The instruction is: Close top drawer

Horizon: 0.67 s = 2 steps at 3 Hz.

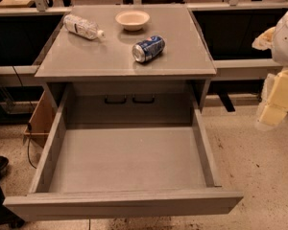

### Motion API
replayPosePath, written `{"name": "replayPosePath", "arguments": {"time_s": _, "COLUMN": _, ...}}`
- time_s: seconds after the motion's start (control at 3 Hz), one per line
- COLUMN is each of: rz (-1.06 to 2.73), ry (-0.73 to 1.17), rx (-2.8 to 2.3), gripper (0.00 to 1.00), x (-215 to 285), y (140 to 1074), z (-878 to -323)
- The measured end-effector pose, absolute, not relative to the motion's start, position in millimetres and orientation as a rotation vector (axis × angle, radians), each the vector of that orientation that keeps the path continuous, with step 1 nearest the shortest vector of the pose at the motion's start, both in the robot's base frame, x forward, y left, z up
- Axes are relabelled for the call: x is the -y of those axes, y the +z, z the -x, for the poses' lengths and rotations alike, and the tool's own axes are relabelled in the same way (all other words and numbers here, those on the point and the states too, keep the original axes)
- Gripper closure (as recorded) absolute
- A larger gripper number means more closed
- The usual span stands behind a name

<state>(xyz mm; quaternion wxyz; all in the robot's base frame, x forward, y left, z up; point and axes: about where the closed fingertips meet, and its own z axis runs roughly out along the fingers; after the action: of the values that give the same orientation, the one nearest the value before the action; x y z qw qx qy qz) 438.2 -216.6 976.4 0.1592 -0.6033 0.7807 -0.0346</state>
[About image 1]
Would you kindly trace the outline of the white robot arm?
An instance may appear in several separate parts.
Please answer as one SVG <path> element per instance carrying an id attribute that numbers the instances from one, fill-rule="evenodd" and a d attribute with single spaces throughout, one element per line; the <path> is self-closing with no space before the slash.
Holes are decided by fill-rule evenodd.
<path id="1" fill-rule="evenodd" d="M 256 114 L 255 126 L 259 130 L 271 130 L 288 114 L 288 11 L 274 27 L 257 37 L 252 47 L 270 49 L 273 61 L 282 66 L 278 74 L 269 74 L 265 79 Z"/>

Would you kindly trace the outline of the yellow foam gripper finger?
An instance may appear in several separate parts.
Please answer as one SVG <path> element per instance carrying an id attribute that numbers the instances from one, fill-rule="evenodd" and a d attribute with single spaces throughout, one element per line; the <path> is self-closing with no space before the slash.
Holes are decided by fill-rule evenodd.
<path id="1" fill-rule="evenodd" d="M 277 127 L 288 114 L 288 68 L 269 74 L 264 81 L 255 127 L 268 131 Z"/>

